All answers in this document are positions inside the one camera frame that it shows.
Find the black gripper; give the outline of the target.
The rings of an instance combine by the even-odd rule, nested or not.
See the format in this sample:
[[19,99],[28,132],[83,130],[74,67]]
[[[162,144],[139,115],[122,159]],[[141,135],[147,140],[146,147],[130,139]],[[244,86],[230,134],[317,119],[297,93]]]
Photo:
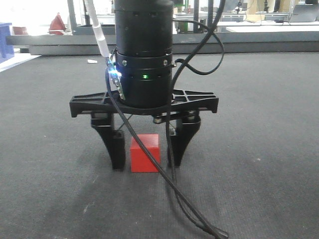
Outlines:
[[160,122],[165,113],[176,126],[169,127],[171,151],[168,166],[180,167],[184,152],[200,129],[199,111],[217,112],[219,98],[211,92],[172,89],[172,55],[129,57],[120,53],[106,57],[105,81],[114,91],[73,96],[69,105],[73,118],[91,115],[91,127],[101,137],[115,170],[125,167],[125,136],[114,127],[114,114],[152,116]]

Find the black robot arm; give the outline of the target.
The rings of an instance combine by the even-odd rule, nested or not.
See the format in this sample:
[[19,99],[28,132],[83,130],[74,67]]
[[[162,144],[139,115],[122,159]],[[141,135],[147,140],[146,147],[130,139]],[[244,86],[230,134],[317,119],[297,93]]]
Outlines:
[[[92,1],[85,2],[93,21],[101,54],[106,58],[106,82],[115,90],[74,96],[72,117],[89,114],[91,126],[100,135],[112,167],[123,169],[125,137],[114,127],[114,115],[152,116],[166,123],[168,164],[180,166],[183,154],[201,125],[200,111],[217,112],[213,93],[176,90],[179,74],[188,59],[172,58],[173,2],[170,0],[118,0],[115,2],[116,48],[109,52]],[[171,120],[176,125],[169,126]]]

